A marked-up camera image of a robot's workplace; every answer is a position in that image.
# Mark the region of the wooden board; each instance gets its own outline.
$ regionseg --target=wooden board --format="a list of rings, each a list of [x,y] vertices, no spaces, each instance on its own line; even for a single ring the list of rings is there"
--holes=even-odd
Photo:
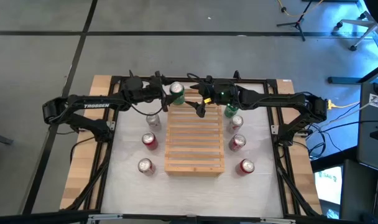
[[[107,95],[109,91],[110,80],[110,75],[95,75],[91,86],[90,95]],[[293,83],[291,82],[291,80],[277,80],[277,86],[279,89],[279,93],[294,93]],[[283,108],[282,112],[285,123],[289,123],[291,120],[298,116],[298,111],[294,109]],[[103,116],[103,110],[86,110],[85,116],[91,119],[99,119]],[[197,118],[198,116],[196,114],[188,114],[185,116],[182,115],[182,117],[186,119]],[[204,119],[214,119],[215,117],[218,117],[218,115],[206,115]],[[89,132],[80,133],[77,141],[81,141],[82,139],[86,139],[90,136],[91,133]],[[295,137],[295,141],[305,144],[305,140],[300,137]],[[83,187],[87,184],[90,178],[91,166],[95,154],[95,147],[96,143],[94,141],[88,141],[82,145],[79,145],[76,148],[75,153],[73,155],[73,161],[70,166],[68,179],[65,186],[65,192],[62,197],[60,208],[65,208],[69,206],[83,190]],[[315,180],[313,177],[313,172],[311,169],[307,150],[295,144],[290,147],[290,156],[292,160],[292,167],[296,186],[298,187],[299,191],[301,192],[305,200],[312,206],[312,208],[321,214],[320,203],[316,192]],[[285,191],[288,203],[288,211],[289,213],[293,213],[292,197],[290,190],[287,186],[285,188]],[[97,190],[95,189],[93,193],[93,199],[96,199],[96,196]]]
[[[185,90],[185,99],[200,102],[202,97]],[[199,118],[186,103],[170,106],[164,165],[168,175],[217,177],[224,172],[221,107],[206,105],[206,111],[207,117]]]

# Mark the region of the white table surface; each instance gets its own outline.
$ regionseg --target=white table surface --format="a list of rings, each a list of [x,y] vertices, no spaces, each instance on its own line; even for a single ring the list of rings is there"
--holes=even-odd
[[[185,88],[193,83],[184,83]],[[242,84],[263,93],[261,84]],[[160,108],[160,101],[141,103],[137,109],[150,113]],[[219,177],[176,177],[164,172],[167,113],[160,112],[162,130],[155,132],[159,148],[149,151],[142,135],[150,131],[145,116],[130,109],[120,112],[114,136],[102,213],[143,215],[202,215],[219,217],[281,218],[277,174],[266,108],[239,111],[244,126],[239,130],[247,144],[238,152],[230,151],[231,134],[224,134],[225,172]],[[228,123],[223,118],[224,127]],[[137,170],[142,158],[156,165],[156,173],[146,176]],[[243,159],[255,163],[252,174],[240,177],[234,170]]]

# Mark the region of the soda can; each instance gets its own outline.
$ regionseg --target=soda can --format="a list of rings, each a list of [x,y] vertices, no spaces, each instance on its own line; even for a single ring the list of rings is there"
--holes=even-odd
[[[243,126],[243,117],[240,115],[235,115],[231,118],[228,124],[227,130],[231,134],[235,134],[239,131],[240,127]]]
[[[158,114],[146,116],[146,122],[153,131],[159,131],[162,128],[160,117]]]
[[[244,176],[247,174],[251,174],[254,171],[254,163],[249,159],[243,159],[237,166],[236,172],[237,174]]]
[[[234,152],[240,150],[244,145],[246,145],[246,138],[241,134],[235,134],[229,142],[229,148]]]
[[[233,117],[234,115],[237,114],[237,111],[239,110],[239,108],[237,107],[234,107],[230,104],[226,105],[225,107],[225,111],[224,111],[224,114],[227,118],[231,118]]]
[[[173,104],[181,105],[185,102],[185,88],[179,82],[173,82],[170,85],[171,95],[178,95],[179,97],[174,100]]]
[[[138,162],[138,170],[145,175],[153,175],[156,171],[156,166],[150,159],[144,158]]]
[[[156,136],[153,133],[145,133],[142,136],[142,142],[145,144],[148,150],[155,150],[159,145]]]

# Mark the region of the green soda can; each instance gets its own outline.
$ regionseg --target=green soda can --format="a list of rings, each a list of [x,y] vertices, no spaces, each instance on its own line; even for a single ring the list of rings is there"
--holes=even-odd
[[[234,115],[237,114],[237,111],[239,110],[239,108],[237,107],[234,107],[234,106],[231,106],[230,104],[226,105],[225,107],[225,111],[224,111],[224,114],[227,118],[231,118],[233,117]]]
[[[181,105],[185,102],[185,88],[179,82],[173,82],[170,85],[170,93],[172,95],[179,95],[179,97],[173,102],[175,105]]]

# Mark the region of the wooden crate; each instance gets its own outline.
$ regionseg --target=wooden crate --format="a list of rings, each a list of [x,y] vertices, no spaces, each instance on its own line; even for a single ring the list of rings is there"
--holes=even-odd
[[[185,90],[187,101],[200,102],[197,90]],[[199,118],[186,103],[168,110],[165,171],[169,175],[217,177],[225,170],[221,106],[207,105]]]

